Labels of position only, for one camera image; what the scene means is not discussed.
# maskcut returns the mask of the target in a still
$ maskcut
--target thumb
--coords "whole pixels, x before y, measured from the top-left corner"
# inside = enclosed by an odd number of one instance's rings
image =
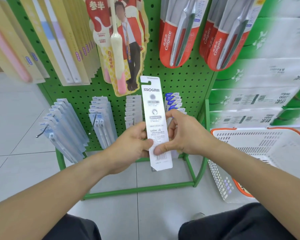
[[[150,147],[153,145],[153,140],[152,139],[147,139],[141,141],[141,146],[143,150],[149,150]]]
[[[177,146],[175,144],[175,141],[174,140],[171,140],[171,141],[168,141],[168,142],[165,142],[165,143],[162,143],[160,145],[157,145],[156,148],[154,149],[153,153],[158,156],[164,152],[167,152],[167,151],[171,151],[171,150],[175,150],[177,149]]]

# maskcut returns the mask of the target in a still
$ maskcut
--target shopping basket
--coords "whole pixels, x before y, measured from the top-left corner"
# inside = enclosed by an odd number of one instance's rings
[[[264,163],[300,178],[300,132],[292,128],[220,128],[211,134]],[[208,161],[221,197],[227,203],[257,200],[226,171]]]

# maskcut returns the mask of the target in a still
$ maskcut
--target retail display rack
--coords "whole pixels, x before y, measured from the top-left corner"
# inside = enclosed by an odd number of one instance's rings
[[[24,11],[20,0],[7,1],[50,75],[50,78],[46,79],[45,83],[38,84],[38,87],[48,103],[52,105],[53,101],[55,101],[57,98],[67,98],[68,101],[73,105],[80,122],[88,134],[91,129],[91,122],[88,116],[90,101],[92,100],[93,96],[107,96],[112,105],[116,130],[118,136],[120,136],[125,130],[125,96],[115,96],[112,85],[104,82],[101,69],[99,69],[95,77],[92,78],[92,83],[90,85],[68,87],[62,86],[36,32],[34,31],[31,22],[28,19],[26,12]],[[207,99],[209,96],[209,92],[211,91],[212,84],[216,77],[216,72],[213,72],[208,68],[207,64],[204,62],[198,52],[200,39],[204,28],[203,25],[201,26],[197,35],[196,42],[193,46],[193,50],[188,61],[180,68],[166,68],[160,62],[158,50],[161,0],[144,0],[144,5],[149,20],[150,40],[147,45],[147,54],[144,61],[143,74],[160,77],[163,94],[167,92],[179,92],[182,96],[183,107],[186,108],[188,115],[194,116],[199,120],[199,122],[204,123],[203,125],[205,125],[206,129],[209,129],[209,115],[207,116],[209,113],[209,103],[205,99]],[[203,24],[206,21],[208,10],[209,6],[202,21]],[[141,91],[138,90],[135,94],[141,94]],[[87,151],[98,151],[102,149],[94,132],[91,135],[88,135],[88,137],[90,142],[88,147],[86,147]],[[63,155],[58,150],[56,150],[56,155],[60,170],[65,169],[66,165]],[[89,193],[84,196],[84,199],[137,193],[150,190],[172,189],[185,186],[196,187],[204,174],[208,159],[203,159],[199,173],[196,176],[192,169],[188,155],[182,154],[180,157],[183,157],[183,159],[186,161],[192,181],[100,193]],[[137,160],[137,162],[144,161],[149,161],[149,158],[141,158]]]

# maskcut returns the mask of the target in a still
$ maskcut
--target green pegboard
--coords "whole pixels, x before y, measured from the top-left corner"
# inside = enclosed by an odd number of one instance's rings
[[[22,7],[22,4],[19,0],[7,1],[50,75],[50,78],[46,79],[45,83],[38,85],[49,104],[53,104],[57,98],[67,98],[74,107],[83,127],[88,133],[92,127],[88,117],[88,109],[92,97],[107,96],[111,102],[118,136],[121,135],[125,130],[125,96],[115,96],[112,85],[104,82],[101,69],[99,69],[95,78],[92,78],[92,83],[90,85],[63,87],[26,12],[24,11],[24,8]],[[189,60],[180,68],[170,69],[166,68],[160,62],[159,58],[158,39],[160,5],[161,0],[144,0],[145,11],[149,20],[150,40],[147,45],[143,74],[148,76],[159,76],[162,93],[179,92],[182,96],[183,107],[186,108],[188,115],[197,118],[213,75],[213,71],[209,69],[203,58],[199,55],[200,39],[209,8],[206,10]],[[141,94],[141,91],[138,90],[135,94]],[[89,136],[89,139],[90,142],[87,151],[102,149],[94,132]]]

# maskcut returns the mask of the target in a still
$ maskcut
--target forearm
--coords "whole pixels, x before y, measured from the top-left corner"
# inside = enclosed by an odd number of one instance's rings
[[[0,239],[42,239],[107,174],[101,152],[0,202]]]
[[[206,156],[247,189],[296,238],[300,239],[300,179],[215,141]]]

